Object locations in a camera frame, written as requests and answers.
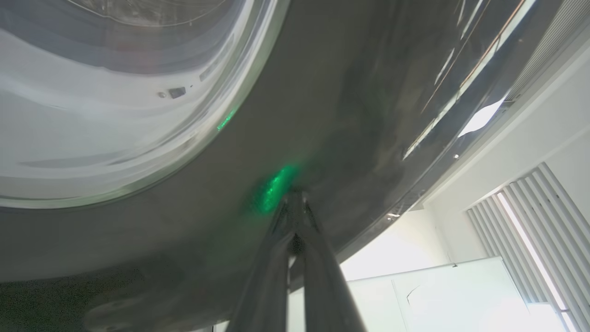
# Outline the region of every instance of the vertical blind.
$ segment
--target vertical blind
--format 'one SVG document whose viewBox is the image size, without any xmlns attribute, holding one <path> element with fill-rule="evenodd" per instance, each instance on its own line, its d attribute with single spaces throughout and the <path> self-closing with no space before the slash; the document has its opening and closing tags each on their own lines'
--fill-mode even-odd
<svg viewBox="0 0 590 332">
<path fill-rule="evenodd" d="M 545 163 L 467 215 L 526 302 L 550 302 L 571 332 L 590 331 L 590 225 Z"/>
</svg>

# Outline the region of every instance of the bright light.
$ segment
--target bright light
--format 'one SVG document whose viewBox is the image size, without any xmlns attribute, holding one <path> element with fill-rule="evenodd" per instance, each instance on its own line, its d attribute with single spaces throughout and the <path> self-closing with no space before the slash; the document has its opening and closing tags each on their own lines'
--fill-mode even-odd
<svg viewBox="0 0 590 332">
<path fill-rule="evenodd" d="M 508 214 L 510 221 L 512 222 L 512 224 L 516 228 L 516 231 L 520 235 L 520 238 L 525 243 L 526 249 L 529 251 L 530 255 L 532 256 L 533 261 L 537 265 L 537 268 L 539 268 L 539 271 L 541 272 L 541 276 L 543 276 L 543 279 L 545 280 L 545 283 L 549 287 L 549 291 L 553 295 L 555 302 L 557 302 L 559 309 L 560 310 L 567 310 L 565 303 L 561 299 L 561 296 L 559 295 L 557 288 L 555 287 L 555 285 L 553 284 L 553 281 L 551 280 L 551 277 L 547 273 L 547 270 L 545 269 L 545 266 L 544 266 L 543 262 L 541 261 L 541 258 L 537 254 L 537 251 L 535 250 L 535 247 L 533 247 L 533 244 L 530 242 L 529 237 L 526 236 L 525 230 L 522 228 L 520 221 L 516 218 L 516 215 L 514 214 L 514 211 L 512 211 L 512 208 L 508 204 L 508 201 L 504 197 L 504 194 L 498 193 L 498 198 L 500 199 L 502 206 L 504 207 L 506 213 Z"/>
<path fill-rule="evenodd" d="M 529 325 L 535 332 L 565 332 L 559 316 L 550 303 L 529 303 L 526 305 L 530 313 Z"/>
<path fill-rule="evenodd" d="M 475 113 L 471 117 L 469 122 L 467 122 L 465 128 L 463 128 L 463 131 L 461 131 L 461 133 L 459 134 L 459 137 L 469 132 L 473 132 L 483 128 L 483 126 L 485 126 L 490 121 L 491 117 L 494 116 L 494 114 L 496 114 L 498 108 L 500 108 L 500 105 L 502 105 L 503 101 L 504 99 L 500 99 L 497 102 L 478 110 L 477 113 Z"/>
<path fill-rule="evenodd" d="M 561 316 L 563 317 L 563 320 L 565 321 L 565 325 L 568 326 L 569 332 L 577 332 L 578 331 L 576 329 L 575 325 L 573 324 L 573 321 L 568 313 L 561 313 Z"/>
</svg>

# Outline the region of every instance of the white wall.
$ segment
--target white wall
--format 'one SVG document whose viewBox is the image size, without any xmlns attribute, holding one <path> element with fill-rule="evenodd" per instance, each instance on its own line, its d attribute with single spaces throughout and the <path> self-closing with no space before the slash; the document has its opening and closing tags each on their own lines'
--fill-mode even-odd
<svg viewBox="0 0 590 332">
<path fill-rule="evenodd" d="M 428 210 L 406 212 L 375 240 L 341 264 L 346 280 L 450 263 Z"/>
<path fill-rule="evenodd" d="M 424 202 L 455 262 L 485 257 L 464 210 L 545 161 L 590 219 L 590 41 L 514 105 L 512 123 Z"/>
</svg>

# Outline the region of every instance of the washing machine door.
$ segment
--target washing machine door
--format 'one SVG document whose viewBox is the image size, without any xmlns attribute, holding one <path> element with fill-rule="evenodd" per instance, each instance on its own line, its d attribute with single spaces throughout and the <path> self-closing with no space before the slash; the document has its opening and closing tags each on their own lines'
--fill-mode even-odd
<svg viewBox="0 0 590 332">
<path fill-rule="evenodd" d="M 292 186 L 346 259 L 442 175 L 559 5 L 2 2 L 0 326 L 227 319 Z"/>
</svg>

